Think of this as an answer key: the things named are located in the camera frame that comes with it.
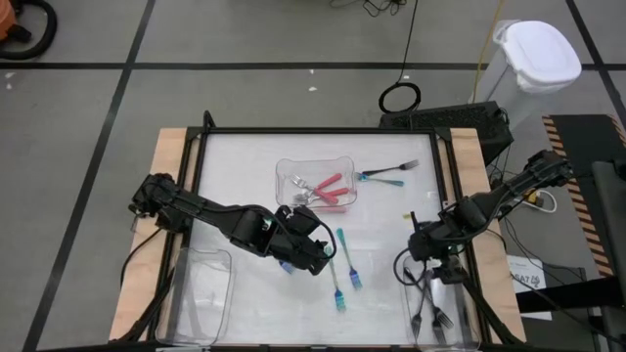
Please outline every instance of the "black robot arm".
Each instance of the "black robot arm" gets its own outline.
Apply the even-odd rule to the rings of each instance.
[[[137,215],[157,216],[156,225],[173,233],[188,230],[196,218],[218,228],[239,248],[261,257],[272,255],[313,275],[336,252],[332,231],[305,206],[291,211],[283,205],[276,213],[260,205],[224,206],[183,190],[168,174],[146,177],[128,207]],[[332,255],[324,253],[326,242],[308,237],[319,225],[331,236]]]
[[[451,253],[452,246],[468,243],[483,233],[491,221],[506,215],[502,205],[531,190],[560,187],[572,176],[569,162],[554,152],[541,151],[528,159],[523,172],[490,193],[463,197],[443,209],[439,221],[418,223],[414,219],[416,231],[409,238],[409,252],[416,261],[441,260],[441,267],[434,270],[435,276],[444,284],[460,283],[461,266]]]

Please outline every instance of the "trash can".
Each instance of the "trash can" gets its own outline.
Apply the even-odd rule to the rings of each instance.
[[[539,21],[500,21],[493,34],[499,48],[473,94],[505,109],[513,130],[543,108],[551,95],[570,85],[582,70],[567,39]]]

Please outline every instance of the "wooden board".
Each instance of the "wooden board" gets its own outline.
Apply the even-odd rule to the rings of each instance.
[[[151,173],[167,172],[174,177],[178,175],[185,132],[186,129],[184,128],[161,129],[156,143]],[[477,192],[488,192],[489,183],[475,130],[453,129],[452,139],[463,193],[472,195]],[[454,195],[450,195],[452,185],[449,167],[442,144],[440,144],[440,152],[446,190],[448,190],[449,199],[453,200]],[[188,182],[186,182],[187,189],[192,179],[191,175],[194,172],[195,160],[196,158],[193,156],[190,158]],[[492,223],[489,229],[500,234],[500,227],[497,222]],[[139,220],[132,248],[142,242],[154,230],[154,219]],[[157,285],[164,239],[165,236],[155,238],[145,248],[142,248],[128,265],[126,279],[119,296],[110,333],[111,339],[124,335],[153,298]],[[513,281],[509,271],[507,253],[504,250],[502,241],[496,238],[494,234],[485,233],[475,238],[473,245],[485,299],[511,332],[518,338],[525,340],[523,325],[514,294]],[[493,331],[492,336],[494,341],[498,341]]]

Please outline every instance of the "yellow cable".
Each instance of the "yellow cable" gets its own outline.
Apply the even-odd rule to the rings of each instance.
[[[480,67],[482,66],[482,59],[485,56],[485,52],[489,47],[489,43],[491,43],[491,36],[493,35],[493,30],[498,22],[498,18],[500,17],[500,10],[502,10],[502,6],[505,4],[505,0],[498,1],[498,8],[496,8],[496,13],[493,15],[493,21],[491,22],[491,27],[489,28],[489,34],[487,34],[487,38],[485,38],[485,44],[482,46],[482,50],[480,51],[480,56],[478,57],[478,67],[476,68],[476,75],[473,78],[473,95],[471,97],[471,102],[476,102],[476,94],[478,93],[478,79],[480,78]]]

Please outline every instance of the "gray floor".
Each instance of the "gray floor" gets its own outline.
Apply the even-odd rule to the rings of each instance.
[[[0,68],[0,173],[5,201],[0,237],[0,341],[22,350],[85,178],[112,95],[146,5],[153,0],[51,0],[60,28],[39,63]],[[605,63],[626,63],[621,0],[576,0]],[[476,63],[496,0],[422,0],[408,61]],[[412,7],[372,19],[358,5],[332,9],[325,0],[156,0],[140,63],[399,63]],[[565,1],[509,0],[501,19],[556,26],[581,61],[593,64]],[[36,11],[23,23],[42,28]],[[118,63],[91,69],[89,63]],[[127,85],[39,348],[107,341],[118,277],[131,242],[126,204],[149,170],[162,127],[197,125],[210,109],[220,126],[376,126],[378,96],[397,69],[135,69]],[[422,108],[464,103],[473,71],[405,73],[423,91]],[[626,94],[626,72],[610,73]],[[410,97],[398,93],[401,108]],[[601,76],[586,70],[559,92],[545,114],[612,113]],[[517,171],[548,148],[530,118],[515,131],[508,169]],[[564,190],[554,215],[522,208],[511,215],[521,240],[543,259],[580,266],[597,277],[591,253]],[[509,242],[511,253],[518,253]]]

